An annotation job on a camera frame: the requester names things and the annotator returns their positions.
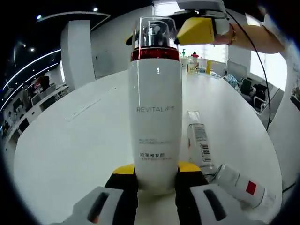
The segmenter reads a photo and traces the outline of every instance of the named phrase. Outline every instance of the desk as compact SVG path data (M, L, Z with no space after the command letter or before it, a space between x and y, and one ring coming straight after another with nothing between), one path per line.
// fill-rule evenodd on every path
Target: desk
M269 221L280 209L281 173L257 115L223 79L184 72L182 82L180 159L189 158L186 112L199 111L215 164L231 165L276 195L268 213L247 212ZM14 179L41 223L62 222L76 202L105 185L115 168L133 162L128 118L128 72L122 71L69 93L29 125L17 144ZM141 193L136 224L178 225L175 195Z
M44 110L41 106L42 104L47 101L49 98L57 95L61 91L67 89L68 86L62 86L59 87L54 92L50 93L45 98L41 99L36 105L34 105L31 109L26 112L21 119L19 119L14 126L9 130L9 133L7 137L3 140L3 147L4 147L4 158L6 160L8 169L10 172L13 170L13 164L14 164L14 154L16 145L18 142L18 138L21 135L19 132L19 126L24 121L27 120L28 123L31 123L33 120L35 120Z

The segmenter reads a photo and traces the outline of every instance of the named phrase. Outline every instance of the hand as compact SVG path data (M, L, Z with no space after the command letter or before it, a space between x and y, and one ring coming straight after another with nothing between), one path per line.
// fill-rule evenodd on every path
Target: hand
M212 43L214 45L228 45L231 43L233 37L233 27L229 26L229 31L224 35L217 35L215 41Z

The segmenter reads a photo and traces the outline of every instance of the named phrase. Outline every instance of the clear bottle cap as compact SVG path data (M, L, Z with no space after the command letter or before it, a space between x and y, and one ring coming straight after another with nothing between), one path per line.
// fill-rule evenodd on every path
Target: clear bottle cap
M133 31L133 50L143 47L172 47L176 38L175 21L169 17L140 17Z

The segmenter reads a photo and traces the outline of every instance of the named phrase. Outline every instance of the bracelet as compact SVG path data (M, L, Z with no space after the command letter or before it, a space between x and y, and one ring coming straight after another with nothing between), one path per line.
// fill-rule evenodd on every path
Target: bracelet
M231 26L232 30L233 30L233 34L232 34L232 37L231 37L231 41L229 42L228 45L232 45L234 41L236 41L237 37L236 37L236 32L235 32L235 29L233 27L233 25L231 23L229 23L229 25Z

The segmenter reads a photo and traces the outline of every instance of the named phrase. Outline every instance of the bottle label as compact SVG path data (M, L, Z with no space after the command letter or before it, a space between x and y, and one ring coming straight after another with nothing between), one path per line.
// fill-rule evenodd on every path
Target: bottle label
M147 153L140 152L140 158L143 161L165 161L170 160L172 157L166 157L165 153Z
M172 140L159 141L155 138L139 138L139 144L170 144Z
M210 149L208 147L207 135L204 127L195 127L195 137L200 146L203 162L211 162Z
M174 110L175 106L150 106L150 107L137 107L137 113L163 113Z

